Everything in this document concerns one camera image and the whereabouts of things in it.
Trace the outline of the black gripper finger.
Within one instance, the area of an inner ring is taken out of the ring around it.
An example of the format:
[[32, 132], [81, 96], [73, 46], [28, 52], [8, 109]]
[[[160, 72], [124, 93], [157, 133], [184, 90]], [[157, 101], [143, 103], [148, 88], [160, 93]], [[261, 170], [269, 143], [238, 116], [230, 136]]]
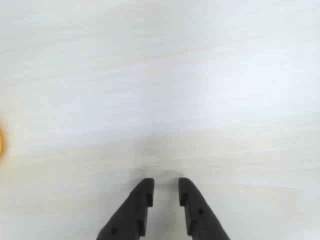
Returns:
[[184, 207], [187, 235], [193, 240], [229, 240], [218, 218], [196, 185], [186, 177], [178, 179], [179, 205]]
[[155, 180], [142, 179], [97, 235], [98, 240], [139, 240], [146, 235], [148, 208], [154, 202]]

